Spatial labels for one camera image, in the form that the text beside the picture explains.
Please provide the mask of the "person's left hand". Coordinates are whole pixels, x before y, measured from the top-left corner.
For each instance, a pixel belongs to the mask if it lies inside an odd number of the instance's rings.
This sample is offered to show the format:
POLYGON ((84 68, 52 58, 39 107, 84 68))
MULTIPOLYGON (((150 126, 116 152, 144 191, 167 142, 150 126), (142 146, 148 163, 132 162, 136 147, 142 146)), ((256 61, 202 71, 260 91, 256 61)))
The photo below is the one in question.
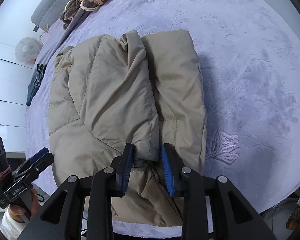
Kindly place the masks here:
POLYGON ((24 223, 25 220, 22 216, 31 211, 31 217, 33 218, 36 213, 40 210, 41 205, 38 200, 37 190, 35 188, 31 189, 31 208, 28 208, 22 200, 16 200, 15 202, 11 203, 8 208, 8 213, 12 217, 13 220, 19 223, 24 223))

